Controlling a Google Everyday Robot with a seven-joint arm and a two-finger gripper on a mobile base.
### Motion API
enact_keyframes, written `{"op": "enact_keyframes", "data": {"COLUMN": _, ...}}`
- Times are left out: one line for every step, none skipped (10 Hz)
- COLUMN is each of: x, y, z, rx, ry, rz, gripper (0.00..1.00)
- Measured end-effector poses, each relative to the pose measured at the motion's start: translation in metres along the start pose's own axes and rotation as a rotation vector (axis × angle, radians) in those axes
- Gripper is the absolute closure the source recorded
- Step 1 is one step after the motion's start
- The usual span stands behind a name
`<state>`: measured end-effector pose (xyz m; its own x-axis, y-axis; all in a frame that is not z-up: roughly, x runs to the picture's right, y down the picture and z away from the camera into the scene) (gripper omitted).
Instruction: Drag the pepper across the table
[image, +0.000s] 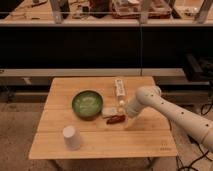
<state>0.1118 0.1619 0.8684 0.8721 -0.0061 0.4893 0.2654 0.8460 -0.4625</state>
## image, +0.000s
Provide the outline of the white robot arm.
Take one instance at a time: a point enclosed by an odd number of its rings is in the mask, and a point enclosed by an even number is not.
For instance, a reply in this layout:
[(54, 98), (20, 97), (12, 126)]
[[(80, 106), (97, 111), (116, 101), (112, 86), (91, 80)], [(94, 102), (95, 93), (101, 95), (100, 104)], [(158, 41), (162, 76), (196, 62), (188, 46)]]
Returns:
[(138, 88), (134, 97), (125, 105), (125, 111), (129, 118), (134, 118), (146, 107), (160, 112), (213, 152), (213, 121), (165, 100), (158, 86)]

